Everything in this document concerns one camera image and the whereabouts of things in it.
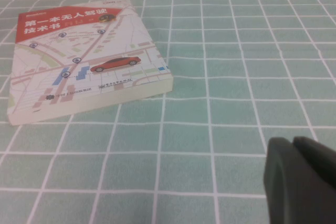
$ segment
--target table surface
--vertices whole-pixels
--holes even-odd
[[[12,127],[0,0],[0,223],[268,223],[272,136],[336,148],[336,0],[131,0],[175,79],[154,98]]]

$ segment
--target book cover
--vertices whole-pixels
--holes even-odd
[[[19,15],[7,111],[12,125],[146,98],[172,84],[129,0]]]

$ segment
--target red title banner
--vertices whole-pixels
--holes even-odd
[[[64,6],[19,14],[16,43],[66,27],[115,18],[122,9],[81,6]]]

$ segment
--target map illustration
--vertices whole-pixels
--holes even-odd
[[[19,18],[8,114],[172,77],[129,0],[71,7]]]

